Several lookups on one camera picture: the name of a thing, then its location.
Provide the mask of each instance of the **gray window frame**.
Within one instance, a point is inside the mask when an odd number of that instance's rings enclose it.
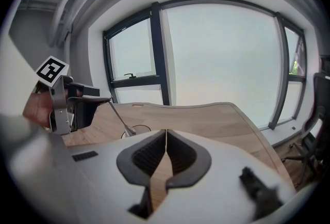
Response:
[[[160,19],[160,12],[161,10],[184,6],[184,5],[194,5],[194,4],[225,4],[225,5],[233,5],[244,7],[248,9],[252,9],[263,14],[269,15],[275,19],[277,35],[280,43],[280,53],[281,53],[281,74],[280,74],[280,85],[279,90],[277,93],[277,100],[276,100],[276,107],[274,113],[271,117],[271,120],[268,124],[270,129],[275,129],[277,125],[286,123],[291,120],[295,120],[299,114],[301,109],[301,105],[303,102],[304,94],[305,94],[305,87],[306,87],[306,75],[307,75],[307,52],[306,52],[306,42],[303,30],[295,26],[289,20],[283,18],[283,16],[279,12],[274,12],[269,10],[265,7],[247,2],[242,0],[171,0],[164,3],[152,3],[149,8],[143,9],[140,12],[137,12],[130,17],[124,19],[120,23],[116,24],[114,27],[106,30],[103,32],[104,38],[104,62],[106,66],[106,73],[108,79],[108,85],[110,92],[113,96],[113,102],[117,103],[117,95],[115,92],[115,88],[118,87],[127,87],[127,86],[141,86],[141,85],[153,85],[153,84],[160,84],[161,85],[161,92],[163,98],[164,105],[170,105],[170,92],[168,87],[167,81],[167,70],[166,70],[166,59],[164,56],[164,47],[163,47],[163,36],[161,32],[161,19]],[[135,79],[127,79],[123,81],[114,81],[112,78],[112,68],[111,68],[111,59],[110,59],[110,52],[108,41],[113,37],[113,33],[119,32],[124,28],[128,28],[136,24],[136,21],[140,22],[144,18],[146,13],[150,13],[151,21],[151,31],[152,31],[152,44],[153,44],[153,51],[154,51],[154,60],[155,60],[155,67],[156,67],[156,76],[152,77],[144,77],[144,78],[135,78]],[[305,76],[297,76],[297,75],[290,75],[289,74],[289,49],[288,49],[288,40],[285,33],[285,27],[292,30],[293,32],[297,33],[300,38],[303,40],[304,48],[305,48]],[[279,123],[279,117],[281,115],[289,82],[301,82],[303,84],[301,94],[298,100],[298,104],[294,115],[291,119],[286,120],[284,122]]]

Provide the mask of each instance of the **metal bracket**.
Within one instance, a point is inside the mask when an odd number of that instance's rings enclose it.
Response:
[[[70,133],[70,122],[67,110],[67,101],[65,99],[64,81],[63,76],[55,83],[53,88],[49,88],[51,98],[53,100],[55,123],[51,119],[52,114],[49,116],[51,129],[54,134],[65,135]]]

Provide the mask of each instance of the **window handle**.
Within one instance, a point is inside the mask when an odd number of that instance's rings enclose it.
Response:
[[[134,76],[132,73],[126,73],[126,74],[124,74],[124,76],[125,76],[125,75],[130,75],[129,79],[136,78],[136,76]]]

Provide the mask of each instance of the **window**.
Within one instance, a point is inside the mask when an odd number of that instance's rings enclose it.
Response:
[[[127,74],[141,77],[156,75],[150,19],[124,28],[109,41],[113,80],[127,79]]]
[[[114,103],[169,105],[159,9],[159,3],[153,3],[103,32],[104,62]]]
[[[162,105],[160,85],[116,88],[118,103],[145,102]]]
[[[289,82],[284,106],[279,117],[279,122],[292,119],[298,105],[303,84],[299,82]]]
[[[175,68],[170,76],[172,104],[232,102],[257,126],[267,125],[281,65],[274,18],[220,4],[165,12],[173,49],[168,60],[174,60]]]
[[[258,127],[298,116],[304,33],[240,0],[152,3],[103,32],[114,103],[236,104]]]

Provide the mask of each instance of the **office chair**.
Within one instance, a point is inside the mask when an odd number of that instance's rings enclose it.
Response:
[[[303,125],[302,147],[296,143],[290,144],[290,148],[295,147],[300,155],[287,156],[282,159],[301,161],[303,170],[301,173],[300,185],[305,176],[306,167],[308,166],[313,176],[317,175],[314,168],[314,157],[317,161],[327,160],[330,147],[330,77],[323,73],[314,75],[314,106],[309,119]],[[322,121],[322,125],[316,135],[311,134],[311,130],[317,124],[318,120]]]

